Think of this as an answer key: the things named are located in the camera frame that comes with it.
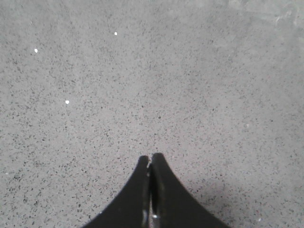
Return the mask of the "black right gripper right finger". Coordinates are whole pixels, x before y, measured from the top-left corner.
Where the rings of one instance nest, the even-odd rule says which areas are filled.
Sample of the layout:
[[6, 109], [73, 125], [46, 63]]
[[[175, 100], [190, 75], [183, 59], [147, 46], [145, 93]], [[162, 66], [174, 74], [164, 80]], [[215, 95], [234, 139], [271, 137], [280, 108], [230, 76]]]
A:
[[194, 199], [169, 167], [162, 153], [150, 164], [152, 212], [157, 228], [227, 228]]

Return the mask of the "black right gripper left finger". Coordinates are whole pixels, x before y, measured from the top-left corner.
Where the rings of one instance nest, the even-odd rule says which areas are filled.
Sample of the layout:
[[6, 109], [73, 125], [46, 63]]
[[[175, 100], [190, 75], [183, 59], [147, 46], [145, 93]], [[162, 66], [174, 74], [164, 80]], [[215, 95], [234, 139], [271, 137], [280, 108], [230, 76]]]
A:
[[141, 156], [119, 194], [85, 228], [147, 228], [150, 210], [149, 158]]

